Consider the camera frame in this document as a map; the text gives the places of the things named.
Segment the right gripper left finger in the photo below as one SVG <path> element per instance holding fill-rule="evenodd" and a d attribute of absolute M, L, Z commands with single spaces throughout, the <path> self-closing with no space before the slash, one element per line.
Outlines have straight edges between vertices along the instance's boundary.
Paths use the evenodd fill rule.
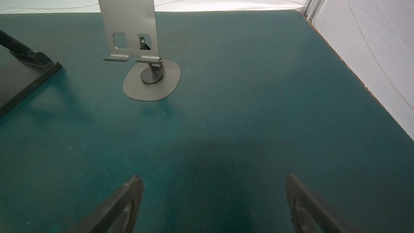
<path fill-rule="evenodd" d="M 143 197 L 144 184 L 134 175 L 68 233 L 132 233 Z"/>

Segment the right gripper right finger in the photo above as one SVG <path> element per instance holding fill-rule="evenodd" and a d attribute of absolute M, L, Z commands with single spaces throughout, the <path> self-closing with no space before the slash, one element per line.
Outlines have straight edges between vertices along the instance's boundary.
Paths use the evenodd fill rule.
<path fill-rule="evenodd" d="M 291 222 L 296 233 L 358 233 L 359 229 L 299 177 L 286 177 L 286 195 L 290 207 Z"/>

